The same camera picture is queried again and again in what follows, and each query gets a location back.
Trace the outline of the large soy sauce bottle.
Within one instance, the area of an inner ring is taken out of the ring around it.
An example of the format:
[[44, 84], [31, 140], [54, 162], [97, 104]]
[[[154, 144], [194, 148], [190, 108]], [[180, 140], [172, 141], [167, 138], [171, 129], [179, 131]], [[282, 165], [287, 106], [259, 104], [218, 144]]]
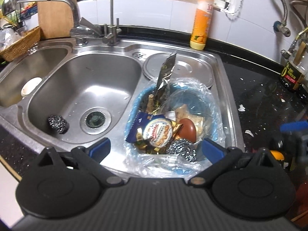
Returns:
[[290, 90], [298, 90], [307, 78], [307, 37], [300, 38], [289, 54], [280, 80]]

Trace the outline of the crinkled clear foil wrapper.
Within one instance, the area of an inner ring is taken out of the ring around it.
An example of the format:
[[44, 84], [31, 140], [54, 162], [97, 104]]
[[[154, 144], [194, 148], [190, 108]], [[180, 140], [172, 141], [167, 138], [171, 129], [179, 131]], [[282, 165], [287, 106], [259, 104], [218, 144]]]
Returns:
[[171, 79], [172, 73], [173, 73], [173, 69], [175, 66], [175, 61], [176, 61], [176, 56], [177, 53], [174, 52], [172, 54], [170, 54], [166, 60], [163, 62], [161, 69], [160, 69], [160, 73], [158, 76], [158, 80], [156, 83], [156, 87], [153, 91], [153, 96], [154, 96], [154, 107], [155, 109], [157, 109], [163, 101], [163, 95], [165, 93], [165, 90], [167, 88], [167, 85]]

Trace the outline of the brown toy egg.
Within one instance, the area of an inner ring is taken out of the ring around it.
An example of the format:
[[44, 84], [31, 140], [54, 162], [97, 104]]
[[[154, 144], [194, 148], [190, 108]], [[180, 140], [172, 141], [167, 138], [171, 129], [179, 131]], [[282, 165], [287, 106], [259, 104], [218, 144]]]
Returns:
[[194, 123], [188, 118], [181, 119], [179, 123], [182, 126], [177, 132], [177, 135], [180, 138], [184, 138], [192, 143], [195, 143], [197, 139], [197, 131]]

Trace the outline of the blue cookie snack packet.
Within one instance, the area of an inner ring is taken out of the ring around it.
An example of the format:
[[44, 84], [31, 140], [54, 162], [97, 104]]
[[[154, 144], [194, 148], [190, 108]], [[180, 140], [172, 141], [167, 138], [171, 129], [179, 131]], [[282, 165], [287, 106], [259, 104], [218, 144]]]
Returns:
[[181, 126], [164, 115], [138, 112], [125, 140], [128, 143], [142, 142], [161, 149], [174, 139]]

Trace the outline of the thin drinking water tap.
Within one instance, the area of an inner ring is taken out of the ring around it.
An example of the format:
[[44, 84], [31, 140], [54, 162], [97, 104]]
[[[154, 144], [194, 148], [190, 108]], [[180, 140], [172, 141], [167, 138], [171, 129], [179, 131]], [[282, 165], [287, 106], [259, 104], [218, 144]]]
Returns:
[[103, 43], [108, 45], [114, 45], [117, 43], [118, 35], [122, 32], [119, 25], [119, 18], [114, 23], [114, 0], [110, 0], [110, 24], [104, 24], [104, 37], [102, 38]]

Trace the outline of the stainless steel sink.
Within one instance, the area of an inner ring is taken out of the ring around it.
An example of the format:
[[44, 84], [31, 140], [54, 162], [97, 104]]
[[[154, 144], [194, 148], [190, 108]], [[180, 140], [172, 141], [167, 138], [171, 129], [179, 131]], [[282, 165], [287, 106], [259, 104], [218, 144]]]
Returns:
[[[243, 148], [238, 111], [220, 57], [137, 40], [122, 40], [115, 46], [93, 41], [83, 47], [75, 46], [71, 39], [40, 42], [31, 54], [1, 72], [1, 131], [36, 153], [47, 146], [59, 151], [89, 147], [107, 137], [111, 152], [102, 165], [122, 176], [136, 176], [128, 172], [124, 162], [125, 129], [136, 97], [153, 80], [144, 75], [142, 67], [151, 55], [174, 52], [211, 65], [214, 83], [208, 89], [221, 110], [224, 147]], [[86, 134], [80, 127], [82, 115], [93, 107], [103, 107], [112, 116], [109, 128], [98, 135]], [[50, 115], [61, 115], [69, 130], [63, 135], [52, 130], [47, 121]]]

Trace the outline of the orange dish soap bottle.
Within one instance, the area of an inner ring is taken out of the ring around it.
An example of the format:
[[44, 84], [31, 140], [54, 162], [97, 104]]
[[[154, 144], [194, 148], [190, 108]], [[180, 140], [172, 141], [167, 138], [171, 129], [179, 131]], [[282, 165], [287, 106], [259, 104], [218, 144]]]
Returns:
[[214, 0], [197, 0], [194, 25], [189, 45], [196, 50], [203, 50], [209, 34], [213, 14]]

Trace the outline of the dish drying rack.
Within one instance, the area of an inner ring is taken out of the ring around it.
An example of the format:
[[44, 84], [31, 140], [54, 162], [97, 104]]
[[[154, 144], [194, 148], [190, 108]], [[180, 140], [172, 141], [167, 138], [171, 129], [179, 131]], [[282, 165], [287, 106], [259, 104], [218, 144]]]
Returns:
[[31, 18], [38, 13], [37, 2], [29, 2], [24, 7], [17, 5], [17, 10], [4, 16], [1, 14], [1, 31], [12, 30], [23, 37], [33, 26], [28, 26]]

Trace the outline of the steel wool ball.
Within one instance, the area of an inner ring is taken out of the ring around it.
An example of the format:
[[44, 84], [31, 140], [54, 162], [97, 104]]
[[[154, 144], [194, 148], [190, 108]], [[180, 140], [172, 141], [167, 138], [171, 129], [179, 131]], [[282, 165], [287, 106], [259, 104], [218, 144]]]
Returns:
[[50, 115], [47, 119], [49, 127], [58, 134], [65, 134], [69, 130], [69, 123], [61, 115]]
[[173, 140], [166, 150], [166, 154], [179, 155], [189, 162], [196, 162], [196, 149], [194, 143], [188, 139]]

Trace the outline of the wall water valve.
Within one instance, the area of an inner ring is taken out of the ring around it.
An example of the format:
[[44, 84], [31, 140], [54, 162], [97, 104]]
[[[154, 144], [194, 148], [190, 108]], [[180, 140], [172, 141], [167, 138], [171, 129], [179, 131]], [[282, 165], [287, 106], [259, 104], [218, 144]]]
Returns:
[[280, 32], [282, 33], [285, 37], [291, 36], [291, 32], [289, 28], [284, 26], [280, 21], [275, 21], [273, 25], [274, 32]]

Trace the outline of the wooden cutting board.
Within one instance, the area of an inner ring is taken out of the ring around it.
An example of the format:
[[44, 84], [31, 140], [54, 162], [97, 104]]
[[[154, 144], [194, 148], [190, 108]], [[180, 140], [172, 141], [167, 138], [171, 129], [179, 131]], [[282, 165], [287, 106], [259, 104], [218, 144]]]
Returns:
[[72, 10], [63, 2], [39, 2], [38, 21], [41, 39], [69, 37], [73, 27]]

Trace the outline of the main sink faucet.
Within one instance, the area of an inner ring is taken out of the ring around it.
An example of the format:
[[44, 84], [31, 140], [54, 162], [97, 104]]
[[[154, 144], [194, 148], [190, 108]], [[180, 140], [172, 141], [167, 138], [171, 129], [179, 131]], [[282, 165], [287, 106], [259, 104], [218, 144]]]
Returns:
[[3, 15], [17, 9], [21, 3], [38, 3], [38, 21], [43, 39], [76, 39], [77, 45], [87, 43], [88, 39], [98, 38], [102, 31], [87, 19], [80, 16], [76, 0], [4, 0]]

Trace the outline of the clear plastic bag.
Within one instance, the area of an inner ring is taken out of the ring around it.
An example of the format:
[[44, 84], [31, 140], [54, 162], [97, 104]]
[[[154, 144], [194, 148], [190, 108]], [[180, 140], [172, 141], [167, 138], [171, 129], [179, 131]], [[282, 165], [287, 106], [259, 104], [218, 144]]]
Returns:
[[176, 120], [179, 121], [181, 119], [190, 119], [196, 128], [196, 132], [199, 136], [203, 133], [203, 124], [205, 123], [205, 118], [202, 116], [191, 114], [188, 110], [188, 106], [183, 104], [182, 106], [176, 108], [175, 110]]

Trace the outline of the round sink lid cover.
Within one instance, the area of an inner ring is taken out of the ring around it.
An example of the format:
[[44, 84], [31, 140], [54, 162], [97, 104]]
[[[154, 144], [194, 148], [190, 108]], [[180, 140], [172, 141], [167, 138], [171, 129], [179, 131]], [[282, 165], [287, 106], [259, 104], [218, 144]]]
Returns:
[[[142, 67], [142, 72], [148, 79], [157, 78], [163, 62], [170, 53], [157, 53], [148, 57]], [[177, 54], [172, 78], [190, 77], [199, 80], [207, 88], [214, 83], [213, 69], [206, 61]]]

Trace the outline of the wicker basket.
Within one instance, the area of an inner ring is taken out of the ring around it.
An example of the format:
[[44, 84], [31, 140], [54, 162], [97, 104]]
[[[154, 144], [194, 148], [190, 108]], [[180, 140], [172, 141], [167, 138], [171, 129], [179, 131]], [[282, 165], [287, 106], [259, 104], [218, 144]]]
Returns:
[[37, 26], [27, 31], [24, 36], [13, 43], [8, 48], [1, 50], [1, 57], [7, 62], [12, 62], [14, 59], [27, 53], [41, 38], [41, 27]]

